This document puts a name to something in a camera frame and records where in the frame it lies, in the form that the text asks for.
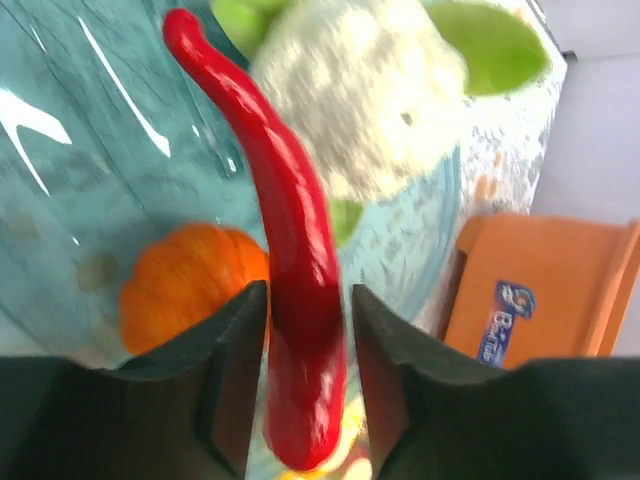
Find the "chili pepper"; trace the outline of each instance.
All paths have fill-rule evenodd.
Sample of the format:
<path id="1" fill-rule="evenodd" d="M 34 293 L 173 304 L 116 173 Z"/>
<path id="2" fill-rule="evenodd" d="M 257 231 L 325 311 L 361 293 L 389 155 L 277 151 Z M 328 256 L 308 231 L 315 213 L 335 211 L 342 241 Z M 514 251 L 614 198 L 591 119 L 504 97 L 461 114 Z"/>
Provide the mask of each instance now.
<path id="1" fill-rule="evenodd" d="M 196 17 L 165 18 L 169 51 L 220 108 L 244 148 L 270 250 L 272 331 L 264 434 L 308 471 L 338 444 L 346 343 L 327 199 L 303 146 L 253 80 L 209 45 Z"/>

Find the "orange pumpkin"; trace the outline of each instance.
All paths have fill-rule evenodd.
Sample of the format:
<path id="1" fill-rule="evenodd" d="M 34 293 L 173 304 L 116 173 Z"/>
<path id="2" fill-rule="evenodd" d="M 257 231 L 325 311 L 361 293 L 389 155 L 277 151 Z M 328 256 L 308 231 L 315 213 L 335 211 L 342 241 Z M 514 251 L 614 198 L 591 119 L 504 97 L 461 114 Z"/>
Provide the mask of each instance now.
<path id="1" fill-rule="evenodd" d="M 202 223 L 184 225 L 142 252 L 122 287 L 122 342 L 134 355 L 152 350 L 216 312 L 254 280 L 269 281 L 269 258 L 249 236 Z"/>

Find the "orange box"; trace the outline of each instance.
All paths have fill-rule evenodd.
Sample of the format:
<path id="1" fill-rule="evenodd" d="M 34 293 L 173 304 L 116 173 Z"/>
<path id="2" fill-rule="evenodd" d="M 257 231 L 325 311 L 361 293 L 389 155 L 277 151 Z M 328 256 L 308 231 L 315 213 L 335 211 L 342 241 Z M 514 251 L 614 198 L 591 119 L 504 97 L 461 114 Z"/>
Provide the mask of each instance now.
<path id="1" fill-rule="evenodd" d="M 445 343 L 494 366 L 613 352 L 640 268 L 628 226 L 500 213 L 474 217 Z"/>

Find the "blue sticker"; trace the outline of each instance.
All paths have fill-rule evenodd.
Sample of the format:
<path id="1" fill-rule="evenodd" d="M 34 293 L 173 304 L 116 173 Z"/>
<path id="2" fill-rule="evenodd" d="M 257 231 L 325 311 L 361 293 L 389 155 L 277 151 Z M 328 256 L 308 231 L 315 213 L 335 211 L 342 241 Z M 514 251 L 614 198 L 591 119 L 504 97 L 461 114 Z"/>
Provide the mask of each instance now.
<path id="1" fill-rule="evenodd" d="M 477 360 L 493 367 L 502 367 L 516 319 L 521 317 L 529 320 L 535 308 L 535 297 L 527 287 L 498 282 Z"/>

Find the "transparent bowl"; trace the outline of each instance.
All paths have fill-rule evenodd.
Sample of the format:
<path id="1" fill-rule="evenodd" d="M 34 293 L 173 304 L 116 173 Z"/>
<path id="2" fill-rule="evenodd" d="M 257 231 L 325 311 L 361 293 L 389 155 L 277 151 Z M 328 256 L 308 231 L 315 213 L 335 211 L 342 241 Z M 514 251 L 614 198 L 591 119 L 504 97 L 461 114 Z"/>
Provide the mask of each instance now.
<path id="1" fill-rule="evenodd" d="M 164 48 L 161 21 L 176 6 L 246 68 L 202 0 L 10 2 L 0 16 L 12 46 L 0 52 L 0 355 L 117 368 L 130 358 L 118 292 L 145 246 L 207 221 L 266 248 L 237 139 Z M 345 306 L 365 283 L 415 319 L 452 243 L 459 183 L 456 149 L 367 207 L 340 251 Z M 359 389 L 350 341 L 349 398 Z M 261 442 L 249 475 L 271 479 L 281 467 Z"/>

